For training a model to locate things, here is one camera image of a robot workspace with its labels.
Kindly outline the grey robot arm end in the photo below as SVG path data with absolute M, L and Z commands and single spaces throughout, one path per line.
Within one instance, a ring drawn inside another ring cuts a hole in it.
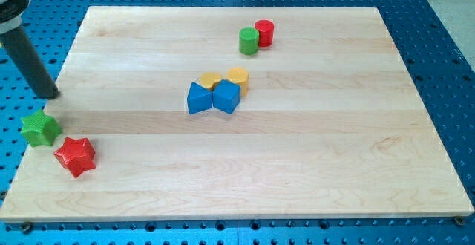
M 1 34 L 17 28 L 30 0 L 1 0 Z

